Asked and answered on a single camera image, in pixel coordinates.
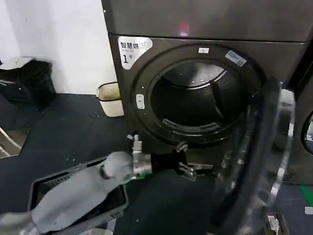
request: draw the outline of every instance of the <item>open dryer door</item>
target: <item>open dryer door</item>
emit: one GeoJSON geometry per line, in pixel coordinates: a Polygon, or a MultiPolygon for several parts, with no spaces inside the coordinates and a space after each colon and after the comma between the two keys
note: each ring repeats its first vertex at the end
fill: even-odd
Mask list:
{"type": "Polygon", "coordinates": [[[216,179],[208,234],[258,234],[274,202],[291,149],[293,92],[270,79],[248,108],[216,179]]]}

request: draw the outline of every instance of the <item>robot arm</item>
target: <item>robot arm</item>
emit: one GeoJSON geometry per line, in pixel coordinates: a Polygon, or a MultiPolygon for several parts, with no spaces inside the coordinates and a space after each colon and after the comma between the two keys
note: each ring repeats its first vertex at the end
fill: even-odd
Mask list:
{"type": "Polygon", "coordinates": [[[62,230],[97,205],[108,193],[133,177],[133,158],[113,152],[102,163],[83,169],[50,190],[27,213],[8,213],[0,217],[0,234],[42,234],[62,230]]]}

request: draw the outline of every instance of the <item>white wall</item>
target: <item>white wall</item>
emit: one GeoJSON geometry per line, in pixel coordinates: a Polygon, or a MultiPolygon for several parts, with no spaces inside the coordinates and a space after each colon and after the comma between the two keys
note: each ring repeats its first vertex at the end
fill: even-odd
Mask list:
{"type": "Polygon", "coordinates": [[[20,55],[13,27],[4,0],[0,0],[0,60],[3,62],[20,55]]]}
{"type": "Polygon", "coordinates": [[[21,55],[53,62],[57,92],[95,94],[116,81],[101,0],[0,1],[21,55]]]}

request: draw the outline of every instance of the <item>dryer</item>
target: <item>dryer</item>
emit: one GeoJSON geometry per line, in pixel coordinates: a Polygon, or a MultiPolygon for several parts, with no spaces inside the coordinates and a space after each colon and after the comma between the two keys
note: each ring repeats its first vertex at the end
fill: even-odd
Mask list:
{"type": "Polygon", "coordinates": [[[102,4],[130,133],[149,153],[187,142],[210,166],[251,97],[270,77],[288,83],[312,39],[310,0],[102,4]]]}

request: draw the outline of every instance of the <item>label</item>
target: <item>label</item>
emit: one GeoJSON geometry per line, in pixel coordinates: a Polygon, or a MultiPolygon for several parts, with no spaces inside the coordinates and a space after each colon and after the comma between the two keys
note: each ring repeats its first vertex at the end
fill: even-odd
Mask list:
{"type": "Polygon", "coordinates": [[[233,52],[232,50],[230,50],[225,57],[234,62],[236,65],[242,67],[245,63],[246,63],[246,59],[244,59],[243,57],[241,57],[240,55],[236,54],[235,52],[233,52]]]}
{"type": "Polygon", "coordinates": [[[118,48],[122,67],[130,70],[133,64],[152,47],[152,44],[150,38],[120,36],[118,48]]]}
{"type": "Polygon", "coordinates": [[[279,230],[279,222],[278,222],[278,219],[275,218],[275,216],[268,215],[268,222],[270,225],[270,229],[272,231],[278,231],[279,230]]]}
{"type": "Polygon", "coordinates": [[[138,109],[145,109],[145,96],[143,94],[136,94],[136,104],[138,109]]]}
{"type": "Polygon", "coordinates": [[[207,54],[209,53],[210,48],[200,47],[198,53],[207,54]]]}
{"type": "Polygon", "coordinates": [[[313,207],[304,207],[305,214],[313,214],[313,207]]]}

